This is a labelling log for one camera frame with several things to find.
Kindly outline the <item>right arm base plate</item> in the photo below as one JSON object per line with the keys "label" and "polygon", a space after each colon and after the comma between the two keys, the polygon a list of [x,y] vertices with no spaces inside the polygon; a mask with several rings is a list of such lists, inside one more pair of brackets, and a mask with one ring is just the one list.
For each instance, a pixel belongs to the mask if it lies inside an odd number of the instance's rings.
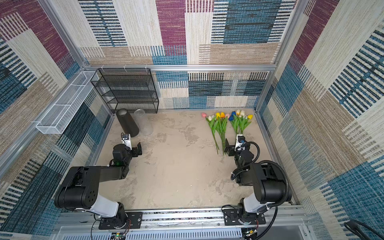
{"label": "right arm base plate", "polygon": [[247,213],[243,210],[234,208],[222,209],[222,213],[224,215],[224,222],[226,226],[266,224],[266,219],[261,214]]}

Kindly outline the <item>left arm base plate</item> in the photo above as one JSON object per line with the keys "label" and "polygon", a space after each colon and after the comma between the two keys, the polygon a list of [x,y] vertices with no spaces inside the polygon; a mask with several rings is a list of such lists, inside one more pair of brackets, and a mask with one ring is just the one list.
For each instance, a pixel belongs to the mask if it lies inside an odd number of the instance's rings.
{"label": "left arm base plate", "polygon": [[99,230],[139,229],[143,212],[128,212],[122,217],[101,218]]}

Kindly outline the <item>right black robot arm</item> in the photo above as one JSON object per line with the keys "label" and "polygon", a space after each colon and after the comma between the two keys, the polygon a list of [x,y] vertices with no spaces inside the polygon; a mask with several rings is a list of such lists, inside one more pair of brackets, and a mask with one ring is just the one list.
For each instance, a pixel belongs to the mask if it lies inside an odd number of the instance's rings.
{"label": "right black robot arm", "polygon": [[235,145],[225,143],[224,152],[234,157],[237,168],[231,180],[239,186],[253,187],[253,193],[242,198],[236,212],[224,213],[232,224],[265,224],[264,213],[292,199],[292,190],[284,169],[269,160],[258,162],[260,147],[254,142],[241,140]]}

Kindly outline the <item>tulip bunch yellow orange pink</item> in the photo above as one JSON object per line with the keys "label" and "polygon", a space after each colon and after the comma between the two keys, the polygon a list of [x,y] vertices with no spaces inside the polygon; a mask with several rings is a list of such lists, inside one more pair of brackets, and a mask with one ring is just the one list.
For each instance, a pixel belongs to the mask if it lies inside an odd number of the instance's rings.
{"label": "tulip bunch yellow orange pink", "polygon": [[226,148],[226,131],[227,131],[227,124],[229,120],[229,115],[225,114],[224,112],[216,113],[216,131],[219,133],[220,139],[222,141],[222,150],[223,155],[225,154],[225,148]]}

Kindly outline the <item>white tulip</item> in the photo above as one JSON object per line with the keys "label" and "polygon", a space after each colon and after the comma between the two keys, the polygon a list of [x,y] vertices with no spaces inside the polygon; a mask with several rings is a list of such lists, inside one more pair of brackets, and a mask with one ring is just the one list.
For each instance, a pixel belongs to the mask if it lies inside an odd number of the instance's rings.
{"label": "white tulip", "polygon": [[217,126],[219,123],[219,118],[220,118],[219,113],[216,113],[215,115],[211,115],[211,116],[206,117],[206,120],[209,124],[209,127],[210,127],[211,132],[212,132],[212,136],[213,136],[213,139],[215,142],[217,154],[219,153],[219,145],[218,145],[217,140],[216,140],[215,132],[216,132],[216,129],[217,129]]}

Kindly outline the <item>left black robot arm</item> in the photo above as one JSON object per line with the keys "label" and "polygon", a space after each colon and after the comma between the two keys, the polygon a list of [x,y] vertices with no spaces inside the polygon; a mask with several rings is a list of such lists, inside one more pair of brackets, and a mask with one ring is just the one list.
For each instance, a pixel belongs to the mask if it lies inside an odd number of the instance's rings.
{"label": "left black robot arm", "polygon": [[103,197],[99,194],[99,183],[125,179],[132,158],[142,154],[141,143],[132,148],[118,144],[113,148],[109,166],[71,167],[57,190],[55,206],[100,216],[99,230],[139,229],[143,213],[128,214],[122,203]]}

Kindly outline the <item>pink tulip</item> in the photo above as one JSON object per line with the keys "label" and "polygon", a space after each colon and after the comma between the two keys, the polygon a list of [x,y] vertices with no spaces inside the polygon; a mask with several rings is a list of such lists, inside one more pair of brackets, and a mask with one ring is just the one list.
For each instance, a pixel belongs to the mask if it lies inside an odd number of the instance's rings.
{"label": "pink tulip", "polygon": [[207,115],[206,113],[201,113],[201,116],[206,120],[206,117],[208,117],[209,115]]}

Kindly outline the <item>clear glass vase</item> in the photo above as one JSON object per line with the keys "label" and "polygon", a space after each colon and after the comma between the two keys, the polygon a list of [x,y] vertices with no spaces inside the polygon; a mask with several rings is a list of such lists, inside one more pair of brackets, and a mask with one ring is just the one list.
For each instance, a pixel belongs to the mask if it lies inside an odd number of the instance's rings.
{"label": "clear glass vase", "polygon": [[143,109],[137,109],[134,112],[135,120],[140,132],[144,136],[149,136],[153,133],[153,126],[149,121],[148,115]]}

